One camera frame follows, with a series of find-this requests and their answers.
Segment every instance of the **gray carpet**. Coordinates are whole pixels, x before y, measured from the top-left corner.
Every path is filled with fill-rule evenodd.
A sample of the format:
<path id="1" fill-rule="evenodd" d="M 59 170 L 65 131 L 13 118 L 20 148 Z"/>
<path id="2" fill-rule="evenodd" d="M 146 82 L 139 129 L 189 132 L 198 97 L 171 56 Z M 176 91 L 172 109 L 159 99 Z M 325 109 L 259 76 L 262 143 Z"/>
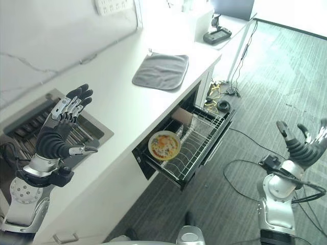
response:
<path id="1" fill-rule="evenodd" d="M 248 50 L 238 88 L 241 98 L 227 95 L 236 109 L 232 128 L 267 148 L 287 156 L 285 143 L 275 122 L 284 120 L 303 139 L 296 124 L 316 133 L 327 116 L 327 41 L 259 22 Z M 234 159 L 257 162 L 269 153 L 244 135 L 229 130 L 214 156 L 184 192 L 158 176 L 141 195 L 107 240 L 133 227 L 144 240 L 175 242 L 187 210 L 194 213 L 206 244 L 231 244 L 259 237 L 256 202 L 237 194 L 223 178 L 223 167 Z M 265 176 L 259 167 L 235 162 L 227 172 L 242 193 L 258 199 L 256 182 Z M 327 153 L 303 178 L 327 187 Z M 312 201 L 312 208 L 327 231 L 327 197 Z M 307 204 L 302 205 L 313 217 Z M 299 205 L 294 205 L 297 236 L 311 244 L 327 244 Z M 297 240 L 297 244 L 306 244 Z M 259 244 L 252 241 L 238 244 Z"/>

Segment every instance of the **cabinet handle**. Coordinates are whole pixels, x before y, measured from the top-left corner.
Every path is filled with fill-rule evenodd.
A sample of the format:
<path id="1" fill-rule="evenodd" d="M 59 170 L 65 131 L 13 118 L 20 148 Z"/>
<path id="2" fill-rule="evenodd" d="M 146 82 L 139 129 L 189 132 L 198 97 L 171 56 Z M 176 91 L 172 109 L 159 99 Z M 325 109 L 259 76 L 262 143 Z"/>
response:
<path id="1" fill-rule="evenodd" d="M 72 239 L 69 239 L 69 240 L 66 240 L 66 241 L 61 241 L 61 240 L 59 239 L 59 237 L 57 236 L 57 234 L 54 234 L 54 235 L 53 235 L 53 239 L 54 239 L 54 240 L 56 241 L 56 243 L 58 243 L 58 244 L 66 244 L 66 243 L 69 243 L 69 242 L 74 242 L 74 241 L 78 241 L 78 240 L 79 240 L 79 238 L 78 238 L 78 236 L 77 236 L 76 233 L 74 233 L 73 236 L 74 236 L 74 238 L 72 238 Z"/>
<path id="2" fill-rule="evenodd" d="M 218 149 L 218 147 L 221 145 L 222 140 L 220 140 L 220 142 L 215 146 L 215 148 L 213 149 L 213 151 L 210 153 L 210 156 L 208 157 L 208 159 L 206 160 L 205 164 L 206 165 L 208 162 L 210 162 L 212 160 L 212 158 L 214 157 L 214 154 L 216 152 L 216 150 Z"/>

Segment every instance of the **kitchen counter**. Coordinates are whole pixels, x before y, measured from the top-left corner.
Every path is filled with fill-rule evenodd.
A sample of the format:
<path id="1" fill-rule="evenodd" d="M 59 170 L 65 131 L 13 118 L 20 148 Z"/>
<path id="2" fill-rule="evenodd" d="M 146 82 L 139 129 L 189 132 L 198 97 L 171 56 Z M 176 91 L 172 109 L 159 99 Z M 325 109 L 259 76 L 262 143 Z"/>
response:
<path id="1" fill-rule="evenodd" d="M 51 199 L 55 202 L 55 208 L 50 205 L 40 230 L 50 224 L 87 186 L 105 178 L 118 167 L 124 157 L 200 82 L 208 67 L 220 59 L 218 51 L 168 37 L 163 33 L 154 35 L 139 30 L 99 54 L 93 61 L 39 86 L 1 111 L 0 121 L 4 121 L 53 88 L 67 93 L 88 83 L 94 94 L 92 103 L 85 110 L 114 132 L 98 153 L 89 156 L 74 169 L 75 175 L 70 183 L 64 188 L 54 188 Z M 149 48 L 154 52 L 187 54 L 190 57 L 188 71 L 178 89 L 162 91 L 132 84 L 131 80 Z"/>

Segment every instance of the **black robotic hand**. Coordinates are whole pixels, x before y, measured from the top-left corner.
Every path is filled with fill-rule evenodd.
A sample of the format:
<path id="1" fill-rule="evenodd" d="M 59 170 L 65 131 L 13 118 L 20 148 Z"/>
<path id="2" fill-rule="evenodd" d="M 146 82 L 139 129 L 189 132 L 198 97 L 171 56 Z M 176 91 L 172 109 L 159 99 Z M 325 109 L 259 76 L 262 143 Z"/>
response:
<path id="1" fill-rule="evenodd" d="M 36 142 L 36 153 L 44 158 L 58 159 L 74 155 L 95 153 L 90 146 L 69 145 L 65 141 L 77 122 L 77 117 L 86 105 L 91 103 L 93 94 L 84 84 L 69 92 L 61 99 L 46 119 Z"/>
<path id="2" fill-rule="evenodd" d="M 327 149 L 327 118 L 321 120 L 321 128 L 315 139 L 312 139 L 304 125 L 297 125 L 306 138 L 304 143 L 295 138 L 285 122 L 277 121 L 277 127 L 284 137 L 286 147 L 290 153 L 289 160 L 297 163 L 304 170 L 313 165 Z"/>

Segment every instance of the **wire rack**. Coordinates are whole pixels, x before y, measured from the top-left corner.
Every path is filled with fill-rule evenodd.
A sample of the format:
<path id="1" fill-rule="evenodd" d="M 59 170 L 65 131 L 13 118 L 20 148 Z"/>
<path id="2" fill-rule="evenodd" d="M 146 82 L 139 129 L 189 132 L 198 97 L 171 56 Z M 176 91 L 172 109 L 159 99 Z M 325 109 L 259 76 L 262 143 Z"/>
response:
<path id="1" fill-rule="evenodd" d="M 185 179 L 192 166 L 206 150 L 212 137 L 224 122 L 224 118 L 218 115 L 209 117 L 207 113 L 195 111 L 195 109 L 191 113 L 193 113 L 193 118 L 190 125 L 181 124 L 181 127 L 175 132 L 180 137 L 181 149 L 174 159 L 159 161 L 150 155 L 149 152 L 146 153 L 149 160 L 158 163 L 175 180 Z M 176 120 L 171 119 L 163 130 L 169 130 L 170 125 L 175 122 Z"/>

